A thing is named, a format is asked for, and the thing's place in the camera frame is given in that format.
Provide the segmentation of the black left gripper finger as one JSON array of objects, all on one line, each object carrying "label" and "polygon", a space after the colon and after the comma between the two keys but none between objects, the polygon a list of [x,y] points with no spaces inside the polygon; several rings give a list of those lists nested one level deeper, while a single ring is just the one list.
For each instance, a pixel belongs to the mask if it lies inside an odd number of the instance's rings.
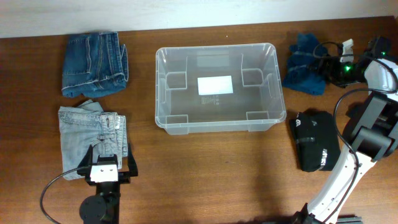
[{"label": "black left gripper finger", "polygon": [[77,174],[80,176],[89,175],[91,172],[92,164],[93,164],[93,146],[90,145],[85,156],[78,165],[79,170],[77,171]]},{"label": "black left gripper finger", "polygon": [[127,155],[127,166],[129,169],[129,176],[130,177],[137,177],[138,176],[138,168],[135,161],[135,158],[132,154],[131,144],[127,145],[128,155]]}]

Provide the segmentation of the dark blue garment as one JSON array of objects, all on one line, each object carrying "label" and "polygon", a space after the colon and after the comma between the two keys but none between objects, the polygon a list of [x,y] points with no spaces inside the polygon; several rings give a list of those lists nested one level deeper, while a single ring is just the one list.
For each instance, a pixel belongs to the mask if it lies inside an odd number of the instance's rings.
[{"label": "dark blue garment", "polygon": [[309,95],[324,93],[326,81],[318,74],[320,59],[313,56],[318,44],[318,39],[311,33],[297,35],[296,44],[289,46],[291,55],[287,59],[287,74],[282,86]]}]

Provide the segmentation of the black garment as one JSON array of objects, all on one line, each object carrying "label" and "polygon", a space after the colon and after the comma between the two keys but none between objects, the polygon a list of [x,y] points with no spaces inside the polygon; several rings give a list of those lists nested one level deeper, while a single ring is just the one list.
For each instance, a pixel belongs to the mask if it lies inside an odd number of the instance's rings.
[{"label": "black garment", "polygon": [[298,113],[289,120],[289,128],[302,171],[333,170],[340,156],[340,145],[330,113]]}]

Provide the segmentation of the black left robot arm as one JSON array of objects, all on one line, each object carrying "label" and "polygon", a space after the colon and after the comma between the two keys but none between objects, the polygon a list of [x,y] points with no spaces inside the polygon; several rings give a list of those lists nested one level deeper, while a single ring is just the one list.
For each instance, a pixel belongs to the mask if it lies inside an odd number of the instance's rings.
[{"label": "black left robot arm", "polygon": [[96,193],[87,197],[80,205],[79,214],[84,224],[118,224],[121,185],[130,184],[131,177],[138,176],[131,145],[127,145],[127,171],[118,170],[115,154],[98,156],[93,162],[93,146],[78,165],[77,174],[82,175],[88,185],[96,187]]}]

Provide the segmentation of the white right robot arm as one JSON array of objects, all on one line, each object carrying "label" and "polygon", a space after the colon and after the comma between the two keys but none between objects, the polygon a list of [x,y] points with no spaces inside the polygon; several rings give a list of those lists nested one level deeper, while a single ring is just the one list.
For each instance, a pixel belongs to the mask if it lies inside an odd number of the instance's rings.
[{"label": "white right robot arm", "polygon": [[342,131],[335,113],[299,113],[289,121],[301,168],[330,174],[320,193],[294,214],[294,223],[336,223],[362,176],[397,148],[397,59],[389,56],[390,40],[376,37],[362,54],[353,52],[352,40],[336,48],[337,55],[330,55],[312,34],[299,35],[290,47],[283,86],[322,93],[325,83],[340,88],[363,83],[368,94],[349,110]]}]

